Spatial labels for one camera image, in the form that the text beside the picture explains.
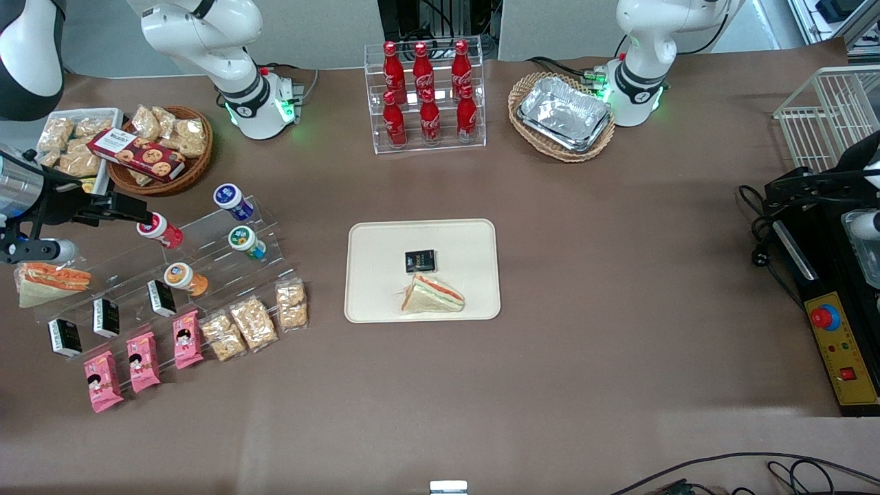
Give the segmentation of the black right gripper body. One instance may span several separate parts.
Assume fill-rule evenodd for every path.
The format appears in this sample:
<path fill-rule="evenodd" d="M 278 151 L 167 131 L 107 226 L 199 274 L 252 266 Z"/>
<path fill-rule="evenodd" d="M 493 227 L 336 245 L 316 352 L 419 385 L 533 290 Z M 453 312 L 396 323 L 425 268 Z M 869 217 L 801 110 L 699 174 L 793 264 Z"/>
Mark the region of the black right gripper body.
<path fill-rule="evenodd" d="M 114 220 L 112 199 L 108 195 L 94 195 L 79 183 L 68 179 L 42 178 L 40 194 L 26 210 L 26 221 L 41 226 L 62 223 L 83 223 L 98 226 L 101 220 Z"/>

